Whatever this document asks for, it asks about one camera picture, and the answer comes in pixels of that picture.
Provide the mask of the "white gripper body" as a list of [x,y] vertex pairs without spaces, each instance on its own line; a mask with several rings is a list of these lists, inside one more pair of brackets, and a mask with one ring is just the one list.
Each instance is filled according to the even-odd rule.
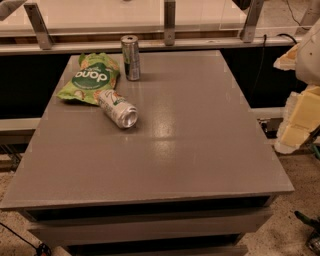
[[320,19],[304,35],[296,55],[296,77],[310,85],[320,85]]

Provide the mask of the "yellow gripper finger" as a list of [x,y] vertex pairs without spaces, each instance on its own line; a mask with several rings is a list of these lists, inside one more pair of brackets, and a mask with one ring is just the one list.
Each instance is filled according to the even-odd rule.
[[320,126],[320,87],[308,85],[301,93],[292,92],[286,101],[283,121],[274,148],[291,154]]
[[277,58],[273,64],[273,67],[283,71],[294,70],[296,67],[298,47],[298,44],[294,45],[285,54]]

